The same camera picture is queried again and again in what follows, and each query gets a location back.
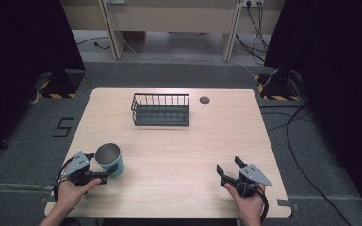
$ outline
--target power outlet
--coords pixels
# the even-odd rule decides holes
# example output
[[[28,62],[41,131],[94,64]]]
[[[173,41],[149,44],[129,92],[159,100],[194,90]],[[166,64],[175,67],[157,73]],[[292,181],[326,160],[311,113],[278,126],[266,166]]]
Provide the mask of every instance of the power outlet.
[[[251,8],[258,8],[258,5],[261,3],[263,6],[264,0],[243,0],[243,7],[247,7],[248,1],[251,2]]]
[[[125,5],[125,0],[106,0],[108,5]]]

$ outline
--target black wire basket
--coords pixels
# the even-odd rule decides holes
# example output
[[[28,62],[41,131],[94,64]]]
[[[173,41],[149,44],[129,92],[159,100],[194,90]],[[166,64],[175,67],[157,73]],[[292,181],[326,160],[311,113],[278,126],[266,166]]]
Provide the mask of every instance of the black wire basket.
[[[189,94],[135,93],[135,125],[189,126]]]

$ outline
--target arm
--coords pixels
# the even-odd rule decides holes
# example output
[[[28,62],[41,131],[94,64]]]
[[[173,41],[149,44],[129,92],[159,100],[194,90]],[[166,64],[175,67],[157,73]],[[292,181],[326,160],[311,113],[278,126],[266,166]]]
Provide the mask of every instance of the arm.
[[[259,187],[264,192],[265,187],[262,184],[260,184]],[[254,194],[252,197],[243,198],[230,184],[225,184],[225,188],[234,198],[240,219],[242,220],[243,224],[245,226],[260,226],[260,216],[264,206],[264,202],[261,197],[257,194]]]
[[[90,181],[84,186],[75,186],[70,180],[61,182],[58,187],[58,200],[40,226],[59,226],[78,205],[81,197],[100,183],[101,179]]]

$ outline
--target wooden table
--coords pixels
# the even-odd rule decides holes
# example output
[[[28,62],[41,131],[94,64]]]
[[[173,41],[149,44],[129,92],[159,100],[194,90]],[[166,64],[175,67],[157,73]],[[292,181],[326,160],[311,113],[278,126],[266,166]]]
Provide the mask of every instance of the wooden table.
[[[190,96],[188,127],[135,126],[134,93]],[[199,99],[206,96],[209,104]],[[72,211],[95,218],[238,218],[234,201],[220,186],[219,164],[237,178],[234,157],[255,163],[271,180],[268,218],[289,217],[272,146],[250,89],[97,88],[93,91],[66,156],[94,153],[113,142],[122,150],[124,172],[91,190]],[[92,171],[103,171],[93,161]],[[53,203],[49,202],[45,214]]]

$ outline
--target blue cup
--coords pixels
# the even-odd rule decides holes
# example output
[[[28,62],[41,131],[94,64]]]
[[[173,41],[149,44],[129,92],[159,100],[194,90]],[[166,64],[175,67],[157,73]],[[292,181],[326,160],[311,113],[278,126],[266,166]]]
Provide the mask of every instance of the blue cup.
[[[114,143],[102,145],[94,154],[95,162],[111,176],[118,176],[124,171],[122,152]]]

